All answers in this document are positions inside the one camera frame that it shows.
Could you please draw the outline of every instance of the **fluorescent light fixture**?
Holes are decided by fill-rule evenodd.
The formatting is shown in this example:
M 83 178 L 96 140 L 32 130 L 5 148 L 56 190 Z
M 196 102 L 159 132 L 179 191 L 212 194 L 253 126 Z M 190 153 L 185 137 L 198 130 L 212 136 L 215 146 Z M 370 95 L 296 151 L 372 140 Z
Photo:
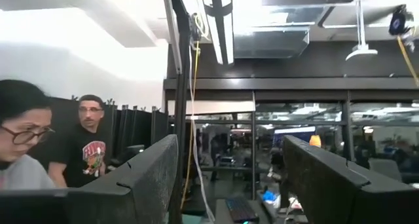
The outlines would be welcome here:
M 232 0 L 203 0 L 217 62 L 234 63 Z
M 307 126 L 302 128 L 287 128 L 287 129 L 277 129 L 275 134 L 286 134 L 286 133 L 298 133 L 298 132 L 315 132 L 315 126 Z

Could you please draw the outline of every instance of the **office chair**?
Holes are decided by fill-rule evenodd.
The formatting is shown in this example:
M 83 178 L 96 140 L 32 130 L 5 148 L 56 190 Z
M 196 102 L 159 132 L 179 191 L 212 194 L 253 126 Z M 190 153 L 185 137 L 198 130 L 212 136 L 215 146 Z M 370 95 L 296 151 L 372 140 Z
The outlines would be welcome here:
M 368 163 L 370 170 L 402 182 L 399 167 L 394 160 L 369 159 Z

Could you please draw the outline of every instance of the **desk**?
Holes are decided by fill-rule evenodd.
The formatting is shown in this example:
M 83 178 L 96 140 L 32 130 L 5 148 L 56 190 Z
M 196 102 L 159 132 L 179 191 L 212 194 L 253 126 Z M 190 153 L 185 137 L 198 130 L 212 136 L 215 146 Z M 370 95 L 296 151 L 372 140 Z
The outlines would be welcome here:
M 258 224 L 270 224 L 259 201 L 249 201 L 250 206 L 259 215 Z M 217 209 L 215 211 L 215 224 L 235 224 L 231 219 L 225 200 L 217 200 Z

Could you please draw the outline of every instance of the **yellow cable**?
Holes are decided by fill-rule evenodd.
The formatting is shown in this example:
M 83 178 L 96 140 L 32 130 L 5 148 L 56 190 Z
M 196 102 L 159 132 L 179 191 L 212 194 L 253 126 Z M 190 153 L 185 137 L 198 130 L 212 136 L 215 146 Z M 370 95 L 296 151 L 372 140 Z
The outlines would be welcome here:
M 399 43 L 401 53 L 403 55 L 403 58 L 406 61 L 407 67 L 410 71 L 410 74 L 413 76 L 413 79 L 414 79 L 414 82 L 416 83 L 416 86 L 419 86 L 418 74 L 415 72 L 415 70 L 413 68 L 412 62 L 410 61 L 409 55 L 407 54 L 406 48 L 405 48 L 400 36 L 397 37 L 397 42 Z
M 192 98 L 195 98 L 196 74 L 198 73 L 198 57 L 199 57 L 199 41 L 196 42 L 195 69 L 194 69 L 194 83 L 192 87 Z M 187 192 L 188 183 L 189 183 L 189 174 L 191 172 L 192 145 L 193 145 L 193 140 L 195 140 L 193 130 L 194 130 L 193 126 L 191 125 L 191 134 L 190 134 L 190 140 L 189 140 L 189 155 L 188 155 L 188 165 L 187 165 L 188 167 L 187 167 L 187 172 L 186 172 L 185 187 L 183 188 L 181 210 L 183 209 L 183 204 L 185 203 L 186 192 Z

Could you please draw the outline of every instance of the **woman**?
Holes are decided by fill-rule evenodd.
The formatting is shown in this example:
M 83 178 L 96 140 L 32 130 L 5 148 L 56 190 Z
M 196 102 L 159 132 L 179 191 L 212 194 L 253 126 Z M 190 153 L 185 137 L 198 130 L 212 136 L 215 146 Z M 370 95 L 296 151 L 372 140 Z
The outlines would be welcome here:
M 54 183 L 26 155 L 52 130 L 48 97 L 33 84 L 0 81 L 0 190 L 49 189 Z

